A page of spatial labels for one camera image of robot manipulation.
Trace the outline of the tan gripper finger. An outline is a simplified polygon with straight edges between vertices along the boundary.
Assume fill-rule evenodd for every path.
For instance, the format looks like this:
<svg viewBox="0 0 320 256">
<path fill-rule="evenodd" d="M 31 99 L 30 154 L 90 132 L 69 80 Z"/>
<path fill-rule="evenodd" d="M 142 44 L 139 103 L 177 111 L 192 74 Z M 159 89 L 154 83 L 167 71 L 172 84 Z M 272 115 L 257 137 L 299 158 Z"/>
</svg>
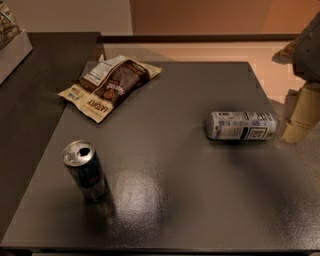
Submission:
<svg viewBox="0 0 320 256">
<path fill-rule="evenodd" d="M 301 142 L 320 121 L 320 83 L 306 82 L 286 95 L 280 138 L 291 144 Z"/>
</svg>

